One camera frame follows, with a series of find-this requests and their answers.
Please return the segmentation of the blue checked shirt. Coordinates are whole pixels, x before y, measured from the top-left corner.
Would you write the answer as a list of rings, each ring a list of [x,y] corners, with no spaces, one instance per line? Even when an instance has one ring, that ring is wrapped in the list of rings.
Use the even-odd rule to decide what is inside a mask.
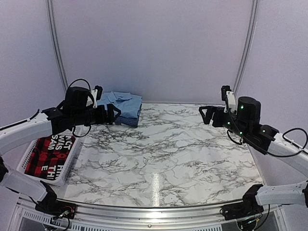
[[[115,124],[137,127],[139,123],[139,117],[140,117],[140,110],[122,109],[121,115],[115,120]]]

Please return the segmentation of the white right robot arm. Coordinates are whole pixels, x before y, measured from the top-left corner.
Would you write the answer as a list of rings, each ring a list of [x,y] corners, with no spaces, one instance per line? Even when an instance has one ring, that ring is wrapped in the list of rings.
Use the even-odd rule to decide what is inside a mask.
[[[248,216],[257,206],[308,205],[308,142],[300,145],[287,138],[286,132],[261,124],[261,103],[243,96],[237,101],[230,91],[222,97],[224,106],[199,107],[203,123],[225,128],[236,135],[237,145],[247,145],[257,159],[266,184],[253,185],[239,203],[238,211]]]

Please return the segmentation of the light blue long sleeve shirt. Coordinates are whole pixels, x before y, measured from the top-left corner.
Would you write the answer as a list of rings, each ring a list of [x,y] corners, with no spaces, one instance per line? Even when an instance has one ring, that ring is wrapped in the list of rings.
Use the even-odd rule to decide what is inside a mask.
[[[131,94],[130,92],[105,92],[101,99],[97,101],[98,105],[113,104],[121,111],[122,117],[138,118],[142,105],[142,97]]]

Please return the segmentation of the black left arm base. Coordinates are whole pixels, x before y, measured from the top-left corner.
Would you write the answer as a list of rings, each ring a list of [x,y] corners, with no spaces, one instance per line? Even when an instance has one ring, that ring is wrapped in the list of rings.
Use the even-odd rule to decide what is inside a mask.
[[[46,189],[46,191],[47,194],[42,201],[36,202],[35,209],[37,211],[53,215],[55,218],[73,219],[75,217],[76,204],[58,200],[52,188]]]

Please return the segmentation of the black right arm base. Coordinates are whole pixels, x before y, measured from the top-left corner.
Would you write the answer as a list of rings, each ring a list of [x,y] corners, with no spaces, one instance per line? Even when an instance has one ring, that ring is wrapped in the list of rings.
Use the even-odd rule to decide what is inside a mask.
[[[241,202],[224,205],[220,210],[220,214],[225,220],[232,220],[263,213],[263,206],[258,205],[256,200],[257,191],[262,186],[262,184],[251,186],[243,195]]]

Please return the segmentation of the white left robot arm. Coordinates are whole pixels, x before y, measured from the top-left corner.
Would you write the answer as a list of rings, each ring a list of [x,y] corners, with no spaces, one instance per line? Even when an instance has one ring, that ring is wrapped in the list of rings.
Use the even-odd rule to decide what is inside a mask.
[[[121,110],[113,104],[98,105],[102,88],[94,90],[83,87],[69,87],[65,99],[57,107],[38,111],[34,116],[4,126],[0,129],[0,154],[27,144],[39,138],[58,135],[66,130],[74,131],[77,126],[90,127],[97,124],[110,124],[120,115]],[[22,193],[41,202],[50,214],[57,214],[61,204],[53,197],[53,190],[46,183],[32,179],[0,162],[0,185]]]

